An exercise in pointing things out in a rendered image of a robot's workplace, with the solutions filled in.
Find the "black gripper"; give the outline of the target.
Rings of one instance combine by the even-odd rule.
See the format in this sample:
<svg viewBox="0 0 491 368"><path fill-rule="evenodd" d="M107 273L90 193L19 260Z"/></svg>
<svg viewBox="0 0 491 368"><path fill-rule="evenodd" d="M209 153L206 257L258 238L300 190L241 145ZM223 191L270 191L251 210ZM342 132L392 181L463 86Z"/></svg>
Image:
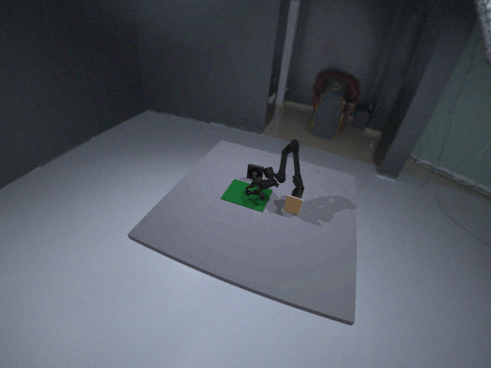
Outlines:
<svg viewBox="0 0 491 368"><path fill-rule="evenodd" d="M249 194L249 195L256 195L256 196L260 196L260 199L261 199L261 201L262 201L262 200L264 200L264 199L265 199L265 196L264 196L264 194L263 194L262 190L263 190L263 189L268 189L268 188L269 188L268 181L267 181L267 180L265 180L265 181L264 181L264 183L266 184L266 186L264 186L263 188L261 188L261 189L260 189L260 188L259 188L259 186L258 186L258 184L257 184L257 182L256 182L256 179L255 179L255 178L257 178L256 174L253 174L253 175L252 175L252 178L253 178L252 183L251 183L250 185L248 185L248 186L246 187L246 189L253 188L253 187L255 187L255 185L256 185L258 190L256 189L256 190L254 190L254 191L252 191L252 192L248 192L247 194Z"/></svg>

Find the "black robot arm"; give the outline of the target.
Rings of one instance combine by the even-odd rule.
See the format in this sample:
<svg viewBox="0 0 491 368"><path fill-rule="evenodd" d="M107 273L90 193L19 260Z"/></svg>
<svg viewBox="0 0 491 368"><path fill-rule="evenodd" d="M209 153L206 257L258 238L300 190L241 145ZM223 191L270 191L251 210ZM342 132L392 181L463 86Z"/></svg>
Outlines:
<svg viewBox="0 0 491 368"><path fill-rule="evenodd" d="M292 176L292 178L293 178L292 182L295 184L295 188L294 188L294 190L292 190L291 196L302 199L302 195L303 195L303 192L305 190L305 187L303 186L302 176L300 173L300 165L299 165L299 157L298 157L299 147L300 147L299 142L297 140L292 140L290 142L290 144L288 144L286 146L286 148L284 148L282 150L282 160L281 160L281 165L280 165L280 169L278 171L278 174L274 173L272 167L264 168L263 172L265 174L265 177L268 178L267 181L268 181L269 187L276 186L276 188L278 188L279 184L277 183L276 179L280 183L285 182L285 180L286 180L285 169L286 169L287 155L289 153L293 153L295 174ZM274 179L274 177L276 179ZM256 182L259 185L260 189L263 188L264 186L266 186L266 184L264 183L265 180L262 179L261 177L257 177L255 179L256 179Z"/></svg>

